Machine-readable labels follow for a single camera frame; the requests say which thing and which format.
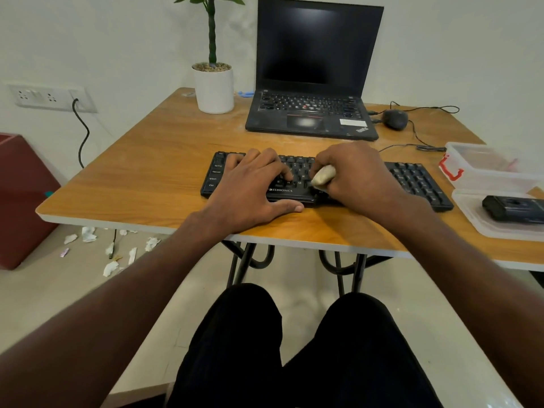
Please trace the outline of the person's right hand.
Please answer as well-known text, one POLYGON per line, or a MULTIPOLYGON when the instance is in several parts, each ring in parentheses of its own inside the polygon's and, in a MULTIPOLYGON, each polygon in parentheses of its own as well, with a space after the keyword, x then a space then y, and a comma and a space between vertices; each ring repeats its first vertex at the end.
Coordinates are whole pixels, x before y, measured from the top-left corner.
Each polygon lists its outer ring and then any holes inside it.
POLYGON ((353 145, 352 202, 344 205, 354 212, 384 224, 405 208, 419 202, 409 195, 386 169, 377 150, 364 142, 353 145))

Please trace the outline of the person's left hand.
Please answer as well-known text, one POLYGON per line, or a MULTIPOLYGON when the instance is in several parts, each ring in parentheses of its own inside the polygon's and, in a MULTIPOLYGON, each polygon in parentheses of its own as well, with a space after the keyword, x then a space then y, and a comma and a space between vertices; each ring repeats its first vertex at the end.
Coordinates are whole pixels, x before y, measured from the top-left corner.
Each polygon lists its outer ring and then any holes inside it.
POLYGON ((273 221, 268 219, 268 186, 278 176, 293 180, 292 172, 282 162, 259 166, 261 152, 248 150, 235 169, 224 171, 202 210, 211 227, 223 237, 273 221))

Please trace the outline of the white cleaning wipe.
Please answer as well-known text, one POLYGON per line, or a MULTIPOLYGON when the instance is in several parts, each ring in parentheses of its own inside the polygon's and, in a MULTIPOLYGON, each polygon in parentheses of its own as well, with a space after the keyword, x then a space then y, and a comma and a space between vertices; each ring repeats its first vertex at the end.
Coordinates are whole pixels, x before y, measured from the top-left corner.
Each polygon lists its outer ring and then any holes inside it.
POLYGON ((317 191, 328 193, 328 185, 336 177, 336 169, 333 165, 323 166, 311 180, 311 186, 317 191))

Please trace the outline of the black computer keyboard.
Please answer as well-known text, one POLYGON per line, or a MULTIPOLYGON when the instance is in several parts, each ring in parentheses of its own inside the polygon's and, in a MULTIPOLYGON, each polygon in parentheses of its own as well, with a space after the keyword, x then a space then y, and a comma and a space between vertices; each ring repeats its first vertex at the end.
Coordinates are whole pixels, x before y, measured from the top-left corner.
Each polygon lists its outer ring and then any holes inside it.
MULTIPOLYGON (((208 169, 206 178, 201 187, 202 197, 209 198, 223 177, 228 152, 216 152, 208 169)), ((294 174, 294 181, 286 181, 282 176, 274 178, 268 186, 267 200, 276 202, 282 199, 293 199, 301 202, 305 207, 320 205, 340 205, 326 192, 311 185, 309 170, 315 162, 314 157, 279 156, 294 174)), ((427 200, 434 212, 452 211, 454 205, 431 177, 422 164, 385 162, 387 170, 408 194, 420 196, 427 200)))

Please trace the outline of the person's right forearm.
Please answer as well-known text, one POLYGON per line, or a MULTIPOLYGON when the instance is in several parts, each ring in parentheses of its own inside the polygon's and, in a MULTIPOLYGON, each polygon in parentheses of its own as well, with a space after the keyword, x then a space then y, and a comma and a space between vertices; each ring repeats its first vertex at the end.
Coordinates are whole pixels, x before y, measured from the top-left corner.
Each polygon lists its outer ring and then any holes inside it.
POLYGON ((373 220, 425 269, 524 408, 544 408, 544 298, 466 242, 422 198, 379 203, 373 220))

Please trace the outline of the person's left forearm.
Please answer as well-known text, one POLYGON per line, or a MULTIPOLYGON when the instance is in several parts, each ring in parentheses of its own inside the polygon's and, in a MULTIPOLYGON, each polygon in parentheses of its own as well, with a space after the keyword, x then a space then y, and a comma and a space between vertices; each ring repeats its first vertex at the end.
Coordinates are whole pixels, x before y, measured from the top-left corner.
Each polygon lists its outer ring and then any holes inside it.
POLYGON ((166 241, 0 354, 0 408, 99 408, 195 264, 235 232, 192 213, 166 241))

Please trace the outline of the white plant pot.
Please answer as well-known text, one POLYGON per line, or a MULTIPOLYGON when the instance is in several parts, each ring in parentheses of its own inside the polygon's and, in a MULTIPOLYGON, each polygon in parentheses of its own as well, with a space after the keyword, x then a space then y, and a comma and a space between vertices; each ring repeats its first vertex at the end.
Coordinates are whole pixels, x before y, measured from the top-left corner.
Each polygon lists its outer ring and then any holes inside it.
POLYGON ((200 62, 195 63, 192 69, 199 110, 213 115, 232 111, 235 107, 232 66, 222 62, 215 66, 200 62))

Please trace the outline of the black computer mouse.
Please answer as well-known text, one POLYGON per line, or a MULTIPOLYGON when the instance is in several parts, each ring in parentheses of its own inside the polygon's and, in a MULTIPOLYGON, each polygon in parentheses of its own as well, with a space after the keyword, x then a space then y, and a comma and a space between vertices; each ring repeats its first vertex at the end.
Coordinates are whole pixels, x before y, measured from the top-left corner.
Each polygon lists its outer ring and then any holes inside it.
POLYGON ((403 110, 387 109, 382 112, 381 122, 389 129, 402 131, 408 125, 409 115, 403 110))

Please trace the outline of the black laptop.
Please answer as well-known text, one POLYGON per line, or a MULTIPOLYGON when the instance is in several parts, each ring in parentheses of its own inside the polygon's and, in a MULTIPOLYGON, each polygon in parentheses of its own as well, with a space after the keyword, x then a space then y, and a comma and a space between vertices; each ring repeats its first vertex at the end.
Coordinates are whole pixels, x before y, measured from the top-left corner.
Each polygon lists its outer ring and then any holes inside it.
POLYGON ((384 7, 258 0, 256 89, 245 129, 373 142, 362 93, 384 7))

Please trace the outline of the green plant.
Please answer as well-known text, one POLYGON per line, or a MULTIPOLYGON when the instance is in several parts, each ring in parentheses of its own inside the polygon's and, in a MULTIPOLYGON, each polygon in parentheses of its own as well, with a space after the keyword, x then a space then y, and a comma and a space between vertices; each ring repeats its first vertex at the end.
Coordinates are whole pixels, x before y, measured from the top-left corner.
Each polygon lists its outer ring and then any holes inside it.
MULTIPOLYGON (((182 3, 186 0, 175 0, 175 4, 182 3)), ((202 4, 205 8, 205 11, 208 15, 208 62, 196 63, 193 68, 200 72, 205 73, 218 73, 226 72, 231 69, 230 65, 225 63, 217 62, 216 58, 216 24, 215 24, 215 2, 216 0, 188 0, 191 4, 199 5, 202 4)), ((230 1, 238 5, 245 5, 243 0, 223 0, 230 1)))

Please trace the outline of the clear plastic container lid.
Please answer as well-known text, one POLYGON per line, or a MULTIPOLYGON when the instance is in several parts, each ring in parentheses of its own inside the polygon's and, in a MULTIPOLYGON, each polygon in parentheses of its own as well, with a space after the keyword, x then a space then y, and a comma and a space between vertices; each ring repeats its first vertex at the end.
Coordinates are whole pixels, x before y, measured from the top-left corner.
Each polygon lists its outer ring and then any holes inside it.
POLYGON ((452 199, 474 228, 482 235, 507 240, 544 243, 544 224, 518 224, 492 219, 481 205, 487 196, 483 190, 454 189, 452 199))

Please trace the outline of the clear plastic container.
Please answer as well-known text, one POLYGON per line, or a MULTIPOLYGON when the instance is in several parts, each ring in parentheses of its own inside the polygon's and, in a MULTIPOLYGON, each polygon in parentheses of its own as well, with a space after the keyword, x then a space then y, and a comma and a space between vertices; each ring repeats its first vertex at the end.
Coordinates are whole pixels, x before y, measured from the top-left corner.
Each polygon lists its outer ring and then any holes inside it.
POLYGON ((511 146, 448 142, 439 169, 455 189, 527 194, 544 189, 544 161, 511 146))

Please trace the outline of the person's left leg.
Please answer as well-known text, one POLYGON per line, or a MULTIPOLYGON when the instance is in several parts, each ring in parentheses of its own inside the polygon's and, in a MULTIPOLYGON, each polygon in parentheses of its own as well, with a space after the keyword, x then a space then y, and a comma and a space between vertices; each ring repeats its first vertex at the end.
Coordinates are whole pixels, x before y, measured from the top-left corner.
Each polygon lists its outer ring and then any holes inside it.
POLYGON ((282 316, 253 283, 227 288, 197 328, 167 408, 285 408, 282 316))

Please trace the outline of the person's leg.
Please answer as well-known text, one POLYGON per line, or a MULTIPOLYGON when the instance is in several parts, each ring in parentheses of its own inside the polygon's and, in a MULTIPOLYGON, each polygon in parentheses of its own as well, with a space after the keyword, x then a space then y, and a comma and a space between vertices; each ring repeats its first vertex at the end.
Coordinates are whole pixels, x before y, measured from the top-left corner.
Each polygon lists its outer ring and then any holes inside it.
POLYGON ((348 293, 282 368, 283 394, 298 408, 443 408, 386 306, 348 293))
POLYGON ((197 328, 167 408, 285 408, 282 316, 253 283, 227 288, 197 328))

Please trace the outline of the scattered white paper scraps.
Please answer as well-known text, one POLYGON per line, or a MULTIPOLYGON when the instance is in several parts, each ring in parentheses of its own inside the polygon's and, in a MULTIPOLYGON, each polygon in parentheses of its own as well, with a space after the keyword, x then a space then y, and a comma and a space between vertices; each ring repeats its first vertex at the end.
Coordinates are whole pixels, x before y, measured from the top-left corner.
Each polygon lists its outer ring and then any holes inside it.
MULTIPOLYGON (((67 235, 63 241, 64 247, 58 254, 59 258, 65 258, 75 246, 75 242, 78 240, 84 244, 94 243, 98 238, 96 230, 96 227, 83 226, 80 233, 67 235)), ((109 244, 104 249, 104 254, 108 259, 108 262, 103 270, 104 277, 109 278, 113 275, 119 274, 127 267, 134 264, 138 257, 138 247, 132 247, 126 254, 121 252, 119 248, 119 241, 130 234, 138 234, 138 231, 114 228, 111 235, 106 234, 109 244)))

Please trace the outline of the person's right leg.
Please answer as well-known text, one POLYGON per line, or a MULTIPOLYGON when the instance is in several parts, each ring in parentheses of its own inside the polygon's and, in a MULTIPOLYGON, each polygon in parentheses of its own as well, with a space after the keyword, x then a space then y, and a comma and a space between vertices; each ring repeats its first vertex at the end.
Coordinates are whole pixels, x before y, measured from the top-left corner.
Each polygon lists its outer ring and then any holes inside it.
POLYGON ((298 408, 443 408, 386 306, 348 293, 282 368, 283 394, 298 408))

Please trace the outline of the black rectangular device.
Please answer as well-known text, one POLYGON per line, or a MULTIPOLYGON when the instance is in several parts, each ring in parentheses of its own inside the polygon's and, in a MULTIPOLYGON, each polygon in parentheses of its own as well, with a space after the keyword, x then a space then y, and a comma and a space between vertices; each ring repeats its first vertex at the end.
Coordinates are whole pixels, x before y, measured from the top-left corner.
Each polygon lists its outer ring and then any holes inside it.
POLYGON ((497 222, 544 225, 544 199, 486 196, 481 205, 497 222))

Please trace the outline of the dark red box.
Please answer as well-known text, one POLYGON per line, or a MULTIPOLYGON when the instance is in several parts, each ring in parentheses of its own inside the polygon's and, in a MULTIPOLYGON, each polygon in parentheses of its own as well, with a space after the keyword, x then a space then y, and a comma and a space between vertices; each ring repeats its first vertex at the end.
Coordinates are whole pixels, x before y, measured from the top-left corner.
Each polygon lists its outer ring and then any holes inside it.
POLYGON ((16 269, 57 227, 36 209, 59 188, 22 136, 0 133, 0 269, 16 269))

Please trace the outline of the white wall socket panel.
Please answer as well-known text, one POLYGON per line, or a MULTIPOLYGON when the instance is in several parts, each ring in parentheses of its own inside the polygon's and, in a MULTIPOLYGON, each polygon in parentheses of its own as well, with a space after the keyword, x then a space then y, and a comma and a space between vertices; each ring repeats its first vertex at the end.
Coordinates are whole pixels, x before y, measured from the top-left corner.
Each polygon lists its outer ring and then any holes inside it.
POLYGON ((97 114, 98 109, 85 88, 25 85, 17 82, 5 84, 13 96, 15 105, 21 108, 52 111, 72 111, 97 114))

